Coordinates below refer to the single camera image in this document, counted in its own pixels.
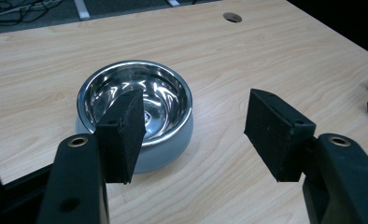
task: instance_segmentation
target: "light wood surface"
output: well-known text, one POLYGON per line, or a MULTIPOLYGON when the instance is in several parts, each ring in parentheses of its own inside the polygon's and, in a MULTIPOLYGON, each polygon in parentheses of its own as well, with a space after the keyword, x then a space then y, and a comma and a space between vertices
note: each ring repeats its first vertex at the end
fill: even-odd
POLYGON ((82 83, 130 59, 184 77, 194 130, 173 163, 108 185, 112 223, 307 223, 303 180, 277 184, 243 134, 251 88, 368 154, 368 52, 286 1, 227 0, 1 34, 3 182, 50 164, 75 133, 82 83))

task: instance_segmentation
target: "metal bowl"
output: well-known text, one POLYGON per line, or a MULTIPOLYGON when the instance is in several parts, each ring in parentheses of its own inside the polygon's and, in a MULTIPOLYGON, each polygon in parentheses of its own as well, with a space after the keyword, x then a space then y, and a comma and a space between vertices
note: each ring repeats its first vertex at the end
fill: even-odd
POLYGON ((144 173, 173 161, 191 138, 191 91, 175 71, 158 63, 132 60, 95 72, 78 94, 77 132, 93 133, 119 95, 138 89, 143 90, 147 133, 134 172, 144 173))

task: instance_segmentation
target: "stainless steel bowl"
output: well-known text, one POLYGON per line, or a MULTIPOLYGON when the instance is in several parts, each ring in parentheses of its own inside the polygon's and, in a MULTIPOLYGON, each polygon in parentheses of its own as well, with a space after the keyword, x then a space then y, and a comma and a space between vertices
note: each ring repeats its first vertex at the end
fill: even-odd
POLYGON ((97 121, 120 94, 138 89, 143 90, 147 133, 134 171, 143 173, 174 160, 191 138, 191 91, 172 69, 132 60, 113 63, 95 72, 78 94, 81 122, 77 123, 77 131, 93 133, 97 121))

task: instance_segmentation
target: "table hole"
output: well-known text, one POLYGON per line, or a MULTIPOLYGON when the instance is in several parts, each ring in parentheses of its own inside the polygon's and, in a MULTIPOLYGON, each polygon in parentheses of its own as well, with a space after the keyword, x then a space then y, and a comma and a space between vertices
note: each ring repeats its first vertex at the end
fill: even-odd
POLYGON ((242 17, 240 17, 236 13, 226 12, 222 16, 224 17, 226 21, 235 22, 235 23, 242 21, 242 17))

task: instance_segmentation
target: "screw hole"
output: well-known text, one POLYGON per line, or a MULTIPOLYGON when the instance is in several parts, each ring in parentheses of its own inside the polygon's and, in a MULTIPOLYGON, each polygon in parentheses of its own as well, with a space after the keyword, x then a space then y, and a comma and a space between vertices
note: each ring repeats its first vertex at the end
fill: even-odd
POLYGON ((232 13, 232 12, 226 12, 222 15, 226 21, 238 23, 242 21, 242 17, 239 15, 232 13))
POLYGON ((341 137, 336 136, 330 137, 330 142, 339 147, 350 147, 350 142, 341 137))
POLYGON ((76 210, 79 204, 80 204, 79 198, 68 198, 60 204, 59 209, 63 213, 69 213, 76 210))
POLYGON ((83 145, 87 144, 87 142, 87 137, 76 137, 71 139, 71 141, 68 142, 68 145, 70 147, 82 147, 83 145))

